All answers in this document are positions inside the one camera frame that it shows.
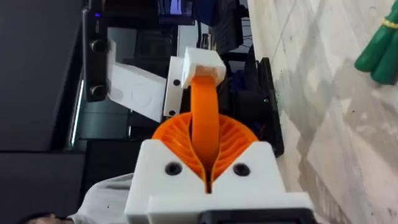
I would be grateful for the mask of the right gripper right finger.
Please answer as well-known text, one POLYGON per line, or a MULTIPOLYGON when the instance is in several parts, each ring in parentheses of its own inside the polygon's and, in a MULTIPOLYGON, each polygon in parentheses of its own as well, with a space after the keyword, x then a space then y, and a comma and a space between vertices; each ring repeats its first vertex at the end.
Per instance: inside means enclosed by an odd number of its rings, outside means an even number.
POLYGON ((220 115, 220 149, 211 173, 213 194, 263 194, 284 190, 275 155, 245 125, 220 115))

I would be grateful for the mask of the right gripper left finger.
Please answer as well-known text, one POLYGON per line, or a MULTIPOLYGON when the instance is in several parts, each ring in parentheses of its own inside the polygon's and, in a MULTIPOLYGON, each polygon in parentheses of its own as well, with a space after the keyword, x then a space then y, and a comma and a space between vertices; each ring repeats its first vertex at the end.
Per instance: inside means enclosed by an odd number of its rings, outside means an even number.
POLYGON ((132 224, 198 223, 206 171, 190 137, 191 113, 162 123, 139 151, 124 214, 132 224))

